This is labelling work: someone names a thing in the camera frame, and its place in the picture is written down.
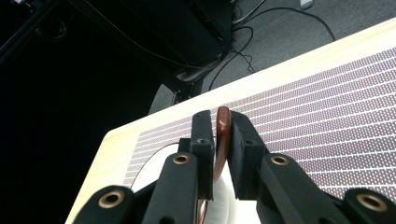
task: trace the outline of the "black equipment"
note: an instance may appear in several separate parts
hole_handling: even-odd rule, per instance
[[[324,193],[294,159],[269,153],[248,117],[231,114],[227,161],[235,197],[257,201],[261,223],[396,223],[396,205],[385,196],[350,189],[341,201]],[[138,192],[97,191],[75,223],[195,223],[198,200],[212,199],[211,130],[210,111],[195,114],[191,139],[180,139],[157,181]]]

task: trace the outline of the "dotted pattern fabric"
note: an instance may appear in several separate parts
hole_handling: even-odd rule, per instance
[[[341,199],[373,189],[396,203],[396,49],[223,105],[247,115],[268,149],[297,160],[322,190]],[[123,184],[190,134],[191,117],[141,133]]]

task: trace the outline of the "gray carpet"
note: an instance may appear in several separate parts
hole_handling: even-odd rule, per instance
[[[242,15],[246,15],[260,1],[240,0],[237,5],[241,7]],[[299,0],[267,0],[255,14],[273,7],[300,9],[300,2]],[[323,19],[338,40],[396,17],[396,1],[314,0],[314,5],[305,12]],[[235,16],[240,16],[240,10],[237,8]],[[332,42],[331,36],[319,21],[288,10],[264,13],[245,26],[251,27],[254,34],[252,41],[242,53],[252,57],[251,65],[256,72]],[[248,42],[249,37],[248,29],[234,32],[233,48],[240,50]],[[235,53],[229,52],[224,61],[205,77],[202,93],[208,91],[216,73],[234,55]],[[237,56],[221,71],[212,89],[250,74],[247,61]],[[149,113],[171,106],[173,97],[174,94],[162,85],[158,89]]]

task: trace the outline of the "copper-colored utensil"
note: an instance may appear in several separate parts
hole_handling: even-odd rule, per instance
[[[216,118],[216,161],[215,168],[213,169],[213,185],[219,180],[227,160],[231,141],[231,123],[230,109],[226,106],[219,107]],[[199,208],[201,208],[204,203],[205,208],[200,217],[199,224],[203,224],[205,221],[207,201],[198,201]]]

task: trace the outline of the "light wood tabletop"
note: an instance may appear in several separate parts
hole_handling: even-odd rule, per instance
[[[396,19],[392,19],[108,132],[66,223],[73,222],[97,190],[122,185],[142,132],[395,47]]]

